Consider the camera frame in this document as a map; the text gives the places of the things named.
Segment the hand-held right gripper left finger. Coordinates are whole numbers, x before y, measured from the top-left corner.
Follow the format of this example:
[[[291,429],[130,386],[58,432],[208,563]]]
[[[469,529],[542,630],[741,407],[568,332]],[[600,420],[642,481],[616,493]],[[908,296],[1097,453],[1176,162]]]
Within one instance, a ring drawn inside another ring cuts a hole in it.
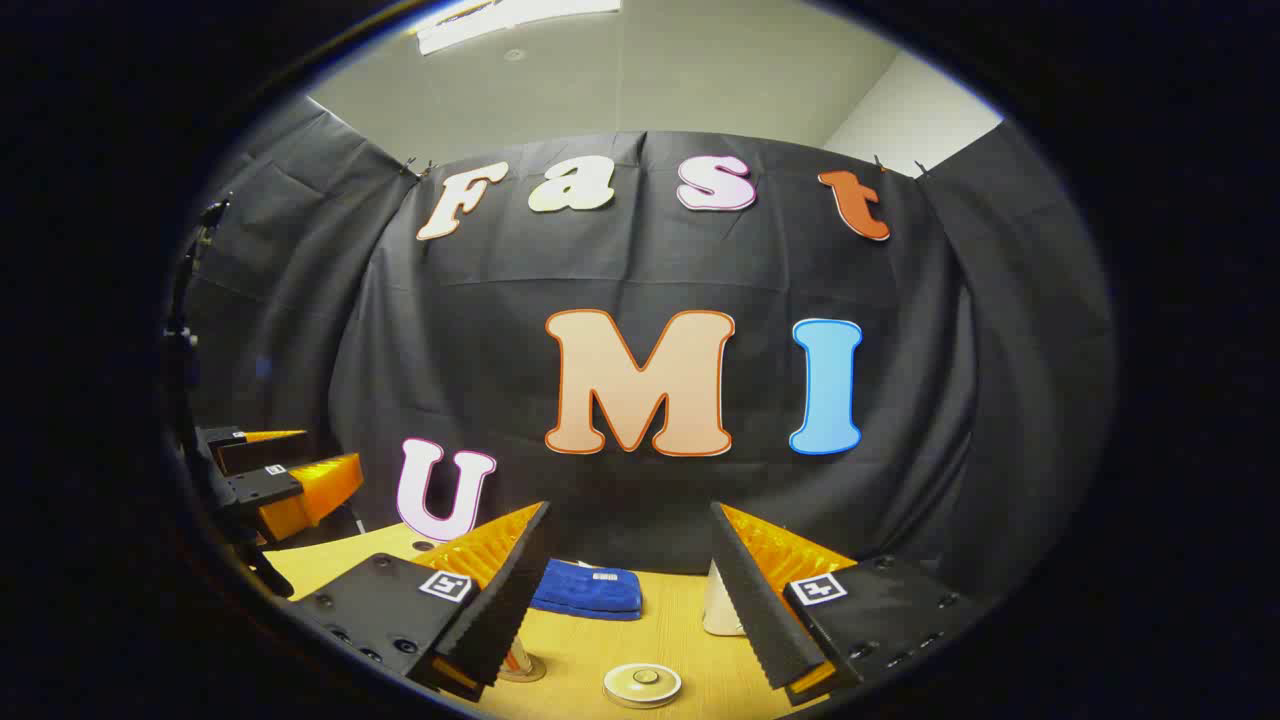
[[[293,605],[393,676],[477,701],[517,638],[552,550],[536,502],[412,560],[371,553]]]

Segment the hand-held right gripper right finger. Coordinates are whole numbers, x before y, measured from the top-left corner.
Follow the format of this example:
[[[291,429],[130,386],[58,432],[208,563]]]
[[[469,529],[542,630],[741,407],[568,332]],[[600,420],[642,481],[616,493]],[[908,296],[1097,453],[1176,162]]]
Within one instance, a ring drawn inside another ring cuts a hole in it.
[[[846,557],[726,503],[712,559],[769,685],[792,705],[869,694],[933,661],[989,614],[893,555]]]

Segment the white toaster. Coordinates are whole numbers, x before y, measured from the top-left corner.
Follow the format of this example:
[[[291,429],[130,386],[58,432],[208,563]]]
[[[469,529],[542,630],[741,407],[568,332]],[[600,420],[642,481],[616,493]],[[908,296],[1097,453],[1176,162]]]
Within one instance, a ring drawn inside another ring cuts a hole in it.
[[[733,602],[730,598],[730,593],[714,561],[710,562],[707,573],[701,626],[703,630],[710,635],[746,635],[744,625],[733,607]]]

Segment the folded blue towel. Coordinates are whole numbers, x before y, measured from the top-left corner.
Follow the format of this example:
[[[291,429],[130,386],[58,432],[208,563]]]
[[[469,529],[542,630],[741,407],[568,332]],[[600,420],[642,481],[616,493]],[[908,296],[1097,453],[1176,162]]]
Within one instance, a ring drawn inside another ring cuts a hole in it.
[[[632,571],[552,559],[530,606],[575,618],[632,621],[643,615],[643,591]]]

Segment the black backdrop cloth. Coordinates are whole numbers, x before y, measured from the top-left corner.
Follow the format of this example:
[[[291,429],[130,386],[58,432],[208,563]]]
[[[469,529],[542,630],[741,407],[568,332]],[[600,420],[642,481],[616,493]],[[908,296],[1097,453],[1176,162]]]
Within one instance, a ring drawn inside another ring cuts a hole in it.
[[[703,573],[722,502],[856,556],[1002,594],[1062,537],[1114,407],[1108,291],[1019,129],[913,179],[819,149],[625,131],[415,178],[310,97],[215,174],[230,199],[189,291],[204,425],[357,454],[355,511],[399,521],[402,443],[493,456],[477,518],[539,500],[566,559]],[[556,313],[599,310],[637,364],[681,311],[733,319],[732,445],[667,457],[666,415],[595,454],[545,445]]]

